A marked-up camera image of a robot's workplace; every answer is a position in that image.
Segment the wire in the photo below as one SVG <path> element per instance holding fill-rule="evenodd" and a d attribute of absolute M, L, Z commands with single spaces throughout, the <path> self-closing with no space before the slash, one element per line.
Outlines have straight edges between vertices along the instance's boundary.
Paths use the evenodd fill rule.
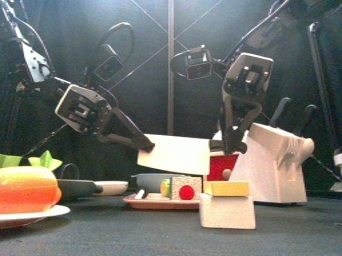
<path fill-rule="evenodd" d="M 124 29 L 124 28 L 128 29 L 129 35 L 130 35 L 130 38 L 132 38 L 132 40 L 130 40 L 130 43 L 132 43 L 132 44 L 130 44 L 130 49 L 129 49 L 128 55 L 125 56 L 125 59 L 124 59 L 122 63 L 126 62 L 126 60 L 130 58 L 130 55 L 132 55 L 132 53 L 133 53 L 133 48 L 134 48 L 133 29 L 132 29 L 130 24 L 126 23 L 126 22 L 121 22 L 121 23 L 113 25 L 113 26 L 108 29 L 108 31 L 104 33 L 104 35 L 101 36 L 101 38 L 100 38 L 100 40 L 98 40 L 98 42 L 97 42 L 97 44 L 96 44 L 96 46 L 94 46 L 94 50 L 93 50 L 93 53 L 92 53 L 92 55 L 90 55 L 90 56 L 92 56 L 90 61 L 93 61 L 93 56 L 96 55 L 96 51 L 97 51 L 97 49 L 101 47 L 101 45 L 104 44 L 104 42 L 106 41 L 106 39 L 112 36 L 112 34 L 113 34 L 116 31 L 118 31 L 120 29 Z M 88 80 L 86 77 L 90 76 L 90 74 L 93 73 L 93 70 L 94 70 L 93 65 L 88 65 L 88 66 L 89 66 L 89 68 L 86 68 L 86 72 L 85 72 L 85 81 Z"/>
<path fill-rule="evenodd" d="M 28 150 L 28 152 L 21 156 L 22 158 L 26 158 L 29 154 L 37 151 L 40 147 L 42 147 L 49 139 L 56 136 L 56 134 L 68 126 L 68 124 L 62 124 L 42 140 L 38 141 L 38 143 Z"/>
<path fill-rule="evenodd" d="M 311 154 L 309 158 L 315 160 L 315 162 L 324 169 L 324 171 L 328 172 L 332 175 L 332 177 L 340 182 L 340 177 L 335 175 L 333 171 L 323 164 L 323 162 L 313 156 L 313 154 Z"/>
<path fill-rule="evenodd" d="M 1 70 L 1 73 L 0 73 L 0 77 L 3 76 L 3 78 L 0 80 L 0 83 L 5 83 L 6 79 L 7 79 L 9 67 L 7 67 L 7 64 L 5 61 L 2 63 L 0 63 L 0 65 L 3 67 L 3 69 Z"/>
<path fill-rule="evenodd" d="M 181 56 L 184 56 L 188 52 L 189 52 L 189 51 L 182 51 L 182 52 L 177 53 L 177 54 L 172 57 L 170 61 L 169 61 L 169 68 L 170 68 L 170 70 L 172 70 L 172 72 L 173 72 L 174 74 L 177 74 L 178 76 L 181 76 L 181 77 L 185 77 L 185 75 L 181 74 L 181 73 L 178 73 L 178 72 L 176 71 L 176 64 L 174 64 L 174 61 L 176 61 Z"/>
<path fill-rule="evenodd" d="M 281 0 L 276 0 L 276 1 L 272 3 L 271 8 L 269 8 L 269 11 L 268 11 L 268 15 L 271 15 L 271 14 L 272 14 L 272 12 L 273 12 L 273 10 L 275 10 L 275 7 L 276 7 L 276 5 L 279 5 L 279 4 L 280 4 L 280 1 L 281 1 Z"/>
<path fill-rule="evenodd" d="M 64 164 L 60 167 L 60 176 L 58 176 L 58 178 L 62 179 L 62 176 L 64 176 L 64 173 L 65 173 L 65 170 L 66 170 L 68 167 L 72 167 L 72 169 L 74 171 L 74 180 L 78 180 L 80 179 L 80 169 L 78 169 L 78 166 L 73 163 Z"/>
<path fill-rule="evenodd" d="M 48 61 L 48 66 L 49 66 L 49 71 L 50 71 L 49 76 L 54 77 L 56 72 L 54 72 L 53 64 L 52 64 L 52 61 L 50 61 L 50 58 L 49 58 L 48 50 L 46 50 L 45 44 L 41 40 L 36 30 L 33 29 L 33 27 L 28 23 L 25 23 L 22 20 L 19 20 L 11 13 L 9 13 L 9 15 L 19 24 L 22 24 L 29 29 L 29 31 L 33 33 L 34 37 L 37 38 L 38 44 L 42 48 L 44 55 L 45 55 L 45 58 L 46 58 L 46 61 Z"/>
<path fill-rule="evenodd" d="M 279 14 L 279 12 L 283 11 L 283 9 L 288 6 L 289 2 L 293 0 L 285 0 L 281 5 L 276 8 L 276 10 L 271 13 L 271 15 L 267 16 L 267 18 L 263 19 L 263 21 L 249 30 L 249 32 L 241 37 L 240 41 L 235 45 L 229 55 L 224 58 L 223 62 L 227 62 L 231 58 L 240 46 L 243 45 L 244 41 L 249 38 L 252 33 L 269 21 L 275 18 L 275 16 Z"/>
<path fill-rule="evenodd" d="M 117 106 L 118 106 L 118 101 L 117 101 L 114 95 L 112 94 L 112 92 L 110 92 L 109 90 L 106 90 L 101 85 L 97 84 L 97 86 L 98 86 L 98 88 L 100 88 L 106 94 L 109 94 L 109 96 L 110 96 L 112 99 L 113 99 L 114 107 L 117 107 Z"/>
<path fill-rule="evenodd" d="M 165 49 L 166 44 L 144 60 L 144 62 L 110 86 L 109 90 L 112 90 L 116 86 L 120 85 L 124 79 L 126 79 L 136 70 L 138 70 L 142 65 Z"/>

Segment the white box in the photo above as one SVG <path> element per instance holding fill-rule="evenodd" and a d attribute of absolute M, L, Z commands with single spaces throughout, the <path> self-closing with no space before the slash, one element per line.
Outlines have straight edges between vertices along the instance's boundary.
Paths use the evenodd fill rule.
<path fill-rule="evenodd" d="M 253 203 L 249 196 L 215 197 L 200 194 L 200 224 L 205 228 L 255 229 Z"/>

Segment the white plate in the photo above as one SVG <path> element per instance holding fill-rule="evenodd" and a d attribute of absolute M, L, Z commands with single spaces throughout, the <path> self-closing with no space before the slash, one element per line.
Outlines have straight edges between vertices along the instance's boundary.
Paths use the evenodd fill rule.
<path fill-rule="evenodd" d="M 128 189 L 128 181 L 94 181 L 94 185 L 98 185 L 102 188 L 102 192 L 92 194 L 94 196 L 116 196 L 124 193 Z"/>
<path fill-rule="evenodd" d="M 58 216 L 68 212 L 68 207 L 54 205 L 45 212 L 0 214 L 0 229 L 25 226 L 45 219 L 46 217 Z"/>

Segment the small plate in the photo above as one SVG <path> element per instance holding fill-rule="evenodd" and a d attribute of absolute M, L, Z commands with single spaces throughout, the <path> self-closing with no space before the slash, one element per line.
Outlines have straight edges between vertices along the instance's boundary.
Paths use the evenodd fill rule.
<path fill-rule="evenodd" d="M 0 214 L 0 229 L 21 227 L 45 219 L 46 217 L 58 216 L 68 212 L 68 207 L 54 205 L 44 212 Z"/>
<path fill-rule="evenodd" d="M 149 193 L 144 199 L 134 199 L 136 194 L 122 198 L 132 208 L 149 210 L 192 210 L 199 208 L 199 200 L 169 200 L 160 193 Z"/>

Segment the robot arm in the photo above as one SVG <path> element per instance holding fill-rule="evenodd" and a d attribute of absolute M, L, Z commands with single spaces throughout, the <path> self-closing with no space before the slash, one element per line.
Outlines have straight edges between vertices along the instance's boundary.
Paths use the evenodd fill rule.
<path fill-rule="evenodd" d="M 129 24 L 117 24 L 101 37 L 98 45 L 96 45 L 98 54 L 92 56 L 92 61 L 96 65 L 90 65 L 86 69 L 85 82 L 88 83 L 85 86 L 77 86 L 54 76 L 53 65 L 44 43 L 33 28 L 15 17 L 14 9 L 10 6 L 10 4 L 14 5 L 14 2 L 0 0 L 0 46 L 5 55 L 9 79 L 15 86 L 15 91 L 57 95 L 56 114 L 77 132 L 93 133 L 101 142 L 120 143 L 137 150 L 149 152 L 154 144 L 148 140 L 130 119 L 118 109 L 117 102 L 114 102 L 112 107 L 105 98 L 96 92 L 100 83 L 110 79 L 124 63 L 109 45 L 104 44 L 104 41 L 121 28 L 128 27 L 132 35 Z M 45 56 L 33 50 L 19 31 L 18 24 L 26 26 L 36 35 Z M 113 120 L 121 122 L 128 128 L 132 134 L 130 138 L 113 133 Z"/>
<path fill-rule="evenodd" d="M 309 23 L 340 5 L 340 0 L 277 0 L 268 16 L 241 37 L 223 60 L 213 60 L 201 46 L 176 54 L 170 61 L 174 74 L 188 80 L 215 73 L 223 77 L 220 130 L 221 141 L 211 142 L 212 151 L 244 153 L 244 132 L 261 112 L 263 96 L 268 87 L 272 60 L 248 52 L 269 48 L 285 30 Z"/>

